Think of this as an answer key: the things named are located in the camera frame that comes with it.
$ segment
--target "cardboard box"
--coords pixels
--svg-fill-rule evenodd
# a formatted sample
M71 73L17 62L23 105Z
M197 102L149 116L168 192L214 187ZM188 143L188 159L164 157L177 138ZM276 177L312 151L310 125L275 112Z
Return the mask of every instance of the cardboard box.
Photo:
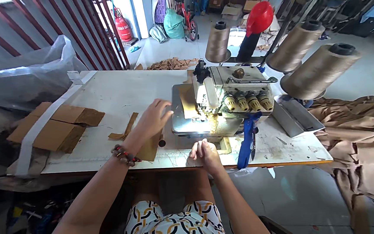
M30 115L40 117L51 104L51 102L42 102L30 113ZM50 119L94 127L99 125L104 115L104 112L99 112L95 109L74 107L63 104L56 110Z
M238 20L242 16L242 6L235 4L232 6L225 6L221 12L221 18L225 20Z
M224 0L210 0L209 8L221 8Z
M261 1L251 1L247 0L245 6L243 7L244 12L251 12L252 8L256 5L256 3L260 3Z
M21 143L34 123L50 105L50 102L41 103L21 120L7 140ZM37 135L33 146L70 154L79 142L86 126L97 126L104 115L105 113L98 112L95 109L61 105Z

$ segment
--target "human arm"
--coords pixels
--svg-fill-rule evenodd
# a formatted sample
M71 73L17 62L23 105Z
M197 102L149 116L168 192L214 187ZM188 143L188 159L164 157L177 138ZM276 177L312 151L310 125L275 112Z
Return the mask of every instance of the human arm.
M172 111L161 116L171 103L161 99L145 110L135 128L122 143L124 149L136 155L146 140L157 134ZM103 219L121 189L128 165L112 155L79 193L54 230L55 234L99 233Z
M214 144L207 142L207 139L196 142L190 157L194 160L200 158L204 169L213 176L235 234L269 233L226 173Z

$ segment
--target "white table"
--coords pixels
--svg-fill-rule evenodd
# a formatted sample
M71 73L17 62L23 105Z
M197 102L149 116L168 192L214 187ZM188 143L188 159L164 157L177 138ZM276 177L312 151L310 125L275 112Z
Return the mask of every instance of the white table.
M98 71L67 104L105 112L97 127L89 127L71 154L52 152L44 173L97 171L110 157L110 150L121 141L108 139L110 133L123 133L133 112L135 125L155 98L171 100L171 88L187 80L186 70ZM291 139L271 116L258 123L255 159L249 167L316 164L332 157L314 135ZM200 166L188 159L190 148L199 139L179 137L171 132L171 121L163 130L166 146L158 147L154 162L143 161L131 169L186 169ZM230 137L232 152L222 154L225 167L236 167L242 136Z

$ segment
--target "human hand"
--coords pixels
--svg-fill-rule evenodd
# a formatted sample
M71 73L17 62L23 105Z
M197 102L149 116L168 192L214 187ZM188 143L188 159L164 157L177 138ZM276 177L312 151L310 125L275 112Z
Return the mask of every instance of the human hand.
M189 157L193 160L196 160L198 157L201 158L204 169L213 177L220 172L224 172L224 167L221 164L216 146L208 142L206 138L194 143Z
M167 111L164 115L162 112L166 106L171 105L169 101L155 99L144 111L138 124L129 135L136 135L140 140L147 140L163 129L167 120L174 114L173 111Z

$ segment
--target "beaded bracelet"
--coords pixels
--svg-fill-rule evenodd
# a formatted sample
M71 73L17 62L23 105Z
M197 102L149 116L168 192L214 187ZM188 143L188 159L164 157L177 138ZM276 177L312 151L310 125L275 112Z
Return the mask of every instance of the beaded bracelet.
M124 157L121 157L121 162L125 162L129 167L135 166L136 162L142 162L141 159L134 157L132 154L127 153L126 150L121 145L115 145L111 150L112 156L119 157L121 154Z

